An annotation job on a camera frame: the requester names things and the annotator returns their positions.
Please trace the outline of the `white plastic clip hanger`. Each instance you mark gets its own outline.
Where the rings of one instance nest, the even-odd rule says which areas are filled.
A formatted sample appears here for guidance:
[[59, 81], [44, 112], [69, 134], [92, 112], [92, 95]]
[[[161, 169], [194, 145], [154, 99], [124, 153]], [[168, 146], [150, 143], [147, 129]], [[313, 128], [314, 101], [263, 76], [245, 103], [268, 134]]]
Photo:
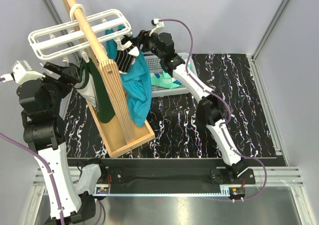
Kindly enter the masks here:
[[[93, 23], [95, 34], [112, 29], [114, 32], [97, 37], [100, 43], [132, 34], [132, 28], [125, 16], [117, 9], [105, 10], [86, 19]], [[28, 41], [38, 59], [51, 61], [69, 54], [83, 52], [90, 47], [82, 30], [75, 30], [79, 26], [77, 20], [39, 29], [28, 35]]]

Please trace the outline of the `mint green sock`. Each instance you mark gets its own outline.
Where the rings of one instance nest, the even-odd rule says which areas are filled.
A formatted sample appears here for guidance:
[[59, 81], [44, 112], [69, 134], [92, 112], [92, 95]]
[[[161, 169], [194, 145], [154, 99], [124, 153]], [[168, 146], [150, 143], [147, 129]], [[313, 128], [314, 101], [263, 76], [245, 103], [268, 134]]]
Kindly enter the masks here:
[[171, 77], [169, 73], [150, 73], [151, 83], [153, 86], [175, 89], [182, 86], [182, 83], [175, 78]]

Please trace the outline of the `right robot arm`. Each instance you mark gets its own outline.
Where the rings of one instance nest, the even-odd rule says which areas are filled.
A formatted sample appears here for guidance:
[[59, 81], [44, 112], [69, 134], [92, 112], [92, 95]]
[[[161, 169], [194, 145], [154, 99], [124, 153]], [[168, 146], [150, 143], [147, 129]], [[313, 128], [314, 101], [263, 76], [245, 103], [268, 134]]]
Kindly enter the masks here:
[[198, 103], [196, 121], [211, 132], [216, 141], [226, 167], [226, 177], [231, 183], [238, 183], [244, 178], [248, 166], [236, 148], [227, 128], [231, 116], [224, 117], [224, 112], [231, 113], [229, 105], [222, 97], [205, 85], [189, 69], [174, 49], [174, 42], [169, 33], [152, 33], [142, 30], [134, 43], [142, 48], [142, 52], [151, 52], [160, 59], [164, 72], [179, 81]]

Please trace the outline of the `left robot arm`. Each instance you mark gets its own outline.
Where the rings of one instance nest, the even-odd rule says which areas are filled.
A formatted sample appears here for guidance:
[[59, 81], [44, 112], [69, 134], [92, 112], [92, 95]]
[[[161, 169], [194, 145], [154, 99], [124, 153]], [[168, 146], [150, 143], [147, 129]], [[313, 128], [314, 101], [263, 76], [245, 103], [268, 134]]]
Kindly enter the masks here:
[[76, 224], [95, 216], [95, 187], [107, 179], [108, 171], [93, 159], [82, 167], [79, 181], [72, 181], [66, 157], [65, 122], [59, 113], [62, 99], [79, 81], [77, 67], [46, 62], [44, 68], [59, 78], [32, 70], [25, 60], [16, 61], [12, 68], [23, 108], [23, 139], [34, 152], [49, 195], [50, 217], [45, 224]]

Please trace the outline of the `white hanger clip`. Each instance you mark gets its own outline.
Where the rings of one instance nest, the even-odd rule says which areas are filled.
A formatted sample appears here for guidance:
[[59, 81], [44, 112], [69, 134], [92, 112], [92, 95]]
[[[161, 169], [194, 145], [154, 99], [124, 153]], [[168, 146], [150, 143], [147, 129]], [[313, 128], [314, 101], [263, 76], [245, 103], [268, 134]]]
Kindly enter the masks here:
[[119, 51], [124, 51], [132, 46], [131, 37], [127, 35], [115, 38], [115, 42]]

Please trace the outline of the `black white striped sock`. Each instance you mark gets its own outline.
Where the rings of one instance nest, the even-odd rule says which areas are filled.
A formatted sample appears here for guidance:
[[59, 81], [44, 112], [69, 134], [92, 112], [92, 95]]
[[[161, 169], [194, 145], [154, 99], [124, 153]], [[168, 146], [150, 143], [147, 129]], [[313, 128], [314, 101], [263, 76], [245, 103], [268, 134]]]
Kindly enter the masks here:
[[121, 74], [127, 74], [134, 64], [140, 52], [130, 40], [124, 45], [121, 43], [117, 45], [117, 56], [115, 62]]

